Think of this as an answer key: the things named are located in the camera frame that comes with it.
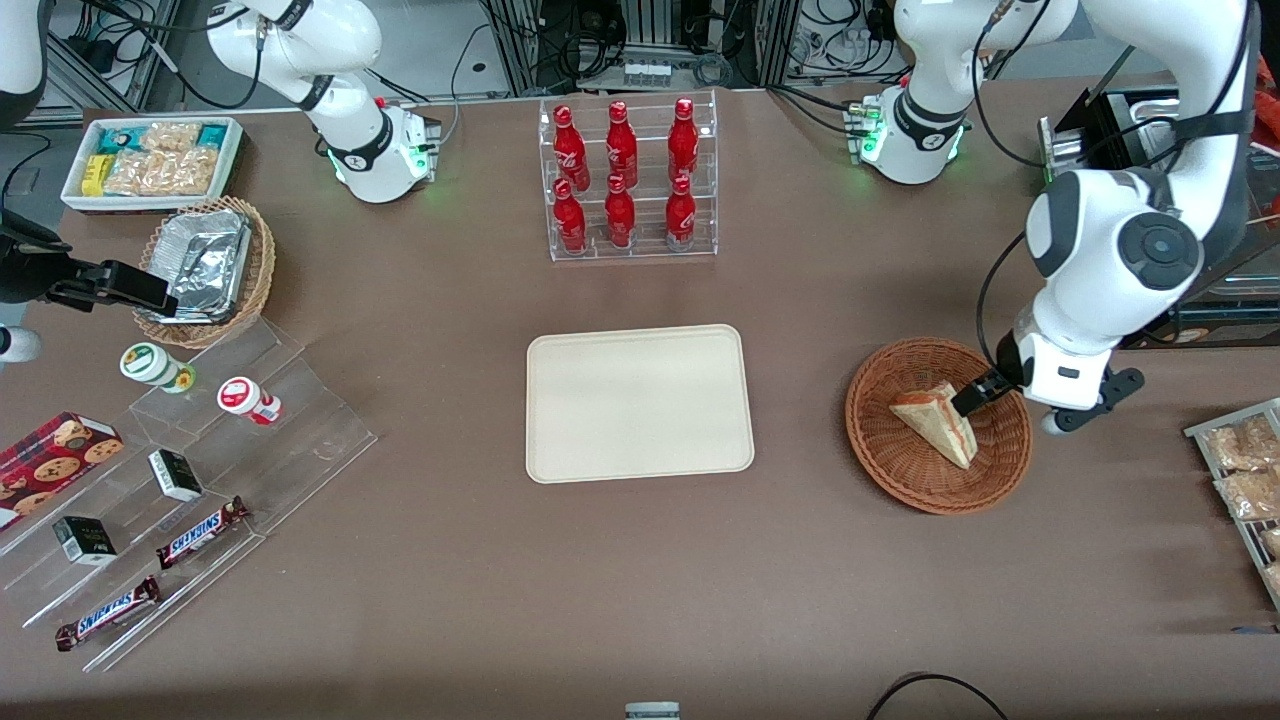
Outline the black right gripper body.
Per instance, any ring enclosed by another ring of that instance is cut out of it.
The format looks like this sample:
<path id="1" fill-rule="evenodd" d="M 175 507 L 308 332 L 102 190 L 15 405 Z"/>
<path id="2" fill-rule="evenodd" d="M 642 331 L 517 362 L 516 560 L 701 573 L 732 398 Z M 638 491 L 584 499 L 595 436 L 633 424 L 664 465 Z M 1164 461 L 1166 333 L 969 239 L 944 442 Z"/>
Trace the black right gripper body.
<path id="1" fill-rule="evenodd" d="M 3 210 L 1 302 L 26 304 L 77 275 L 70 246 L 20 214 Z"/>

